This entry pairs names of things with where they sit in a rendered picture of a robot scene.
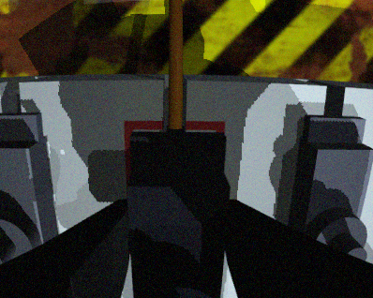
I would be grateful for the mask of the light grey flat plate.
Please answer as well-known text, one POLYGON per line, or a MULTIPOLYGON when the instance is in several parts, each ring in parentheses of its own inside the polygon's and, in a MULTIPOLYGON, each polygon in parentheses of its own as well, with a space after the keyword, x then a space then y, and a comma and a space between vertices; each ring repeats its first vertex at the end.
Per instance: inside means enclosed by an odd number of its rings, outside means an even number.
MULTIPOLYGON (((0 265, 127 199, 169 74, 0 78, 0 265)), ((373 84, 183 75, 184 133, 223 133, 231 199, 373 262, 373 84)))

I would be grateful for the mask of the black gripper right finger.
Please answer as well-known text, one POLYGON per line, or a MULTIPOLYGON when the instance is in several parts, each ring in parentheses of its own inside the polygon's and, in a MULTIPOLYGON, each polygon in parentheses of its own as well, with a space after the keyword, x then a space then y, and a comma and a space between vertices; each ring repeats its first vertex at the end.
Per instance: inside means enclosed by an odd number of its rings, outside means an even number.
POLYGON ((373 262, 229 201, 225 257, 238 298, 373 298, 373 262))

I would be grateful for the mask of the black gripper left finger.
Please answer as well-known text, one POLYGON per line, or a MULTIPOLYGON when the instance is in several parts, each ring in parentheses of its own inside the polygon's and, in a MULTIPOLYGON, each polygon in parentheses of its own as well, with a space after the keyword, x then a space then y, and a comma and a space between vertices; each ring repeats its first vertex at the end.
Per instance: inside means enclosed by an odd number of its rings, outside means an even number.
POLYGON ((0 265, 0 298, 122 298, 130 255, 119 199, 0 265))

